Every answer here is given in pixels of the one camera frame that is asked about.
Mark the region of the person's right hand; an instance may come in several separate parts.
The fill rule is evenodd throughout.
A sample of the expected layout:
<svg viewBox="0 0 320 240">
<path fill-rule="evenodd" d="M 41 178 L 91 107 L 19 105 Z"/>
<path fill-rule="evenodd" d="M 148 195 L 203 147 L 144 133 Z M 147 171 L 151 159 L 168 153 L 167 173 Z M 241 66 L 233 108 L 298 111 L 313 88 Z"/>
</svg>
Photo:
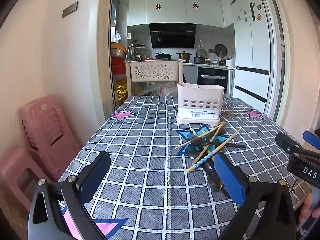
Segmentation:
<svg viewBox="0 0 320 240">
<path fill-rule="evenodd" d="M 304 198 L 304 204 L 299 216 L 299 222 L 303 221 L 304 219 L 307 219 L 311 213 L 310 207 L 312 204 L 312 194 L 309 192 L 306 197 Z M 315 219 L 320 217 L 320 209 L 314 209 L 311 216 Z"/>
</svg>

